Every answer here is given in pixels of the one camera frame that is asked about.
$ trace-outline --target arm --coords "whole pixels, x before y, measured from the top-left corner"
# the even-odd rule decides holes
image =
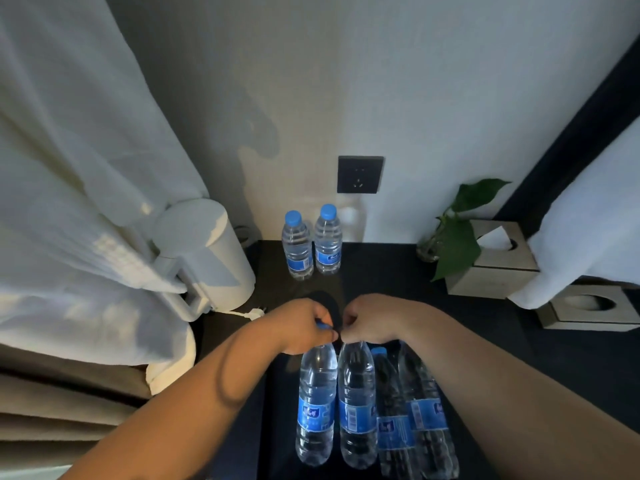
[[[404,340],[505,478],[637,475],[640,435],[432,306],[364,295],[345,310],[343,341]]]
[[[78,460],[63,480],[184,480],[212,459],[238,411],[280,352],[337,339],[324,306],[297,299],[236,331]]]

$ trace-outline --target potted plant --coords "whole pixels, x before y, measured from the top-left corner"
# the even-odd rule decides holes
[[[418,257],[426,262],[438,262],[436,281],[473,266],[480,256],[474,229],[460,212],[477,209],[491,202],[498,191],[510,182],[500,178],[485,178],[472,185],[462,184],[453,203],[436,217],[440,223],[429,238],[422,238],[416,248]]]

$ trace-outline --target forearm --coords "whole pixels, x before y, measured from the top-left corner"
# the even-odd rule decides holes
[[[64,480],[184,480],[220,447],[281,350],[265,318],[236,331],[78,460]]]
[[[399,335],[505,477],[635,474],[640,436],[443,312],[411,305]]]

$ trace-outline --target hand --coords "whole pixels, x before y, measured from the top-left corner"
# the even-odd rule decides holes
[[[344,309],[342,341],[383,344],[402,339],[404,323],[417,315],[424,315],[428,307],[417,301],[393,298],[383,294],[366,294],[357,297]]]
[[[316,319],[333,327],[329,311],[309,298],[294,299],[264,316],[270,320],[282,339],[280,351],[289,355],[304,354],[318,345],[329,344],[338,339],[338,332],[322,329]]]

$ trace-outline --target brown curtain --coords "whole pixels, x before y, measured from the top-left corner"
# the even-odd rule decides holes
[[[150,397],[133,367],[0,345],[0,471],[71,465]]]

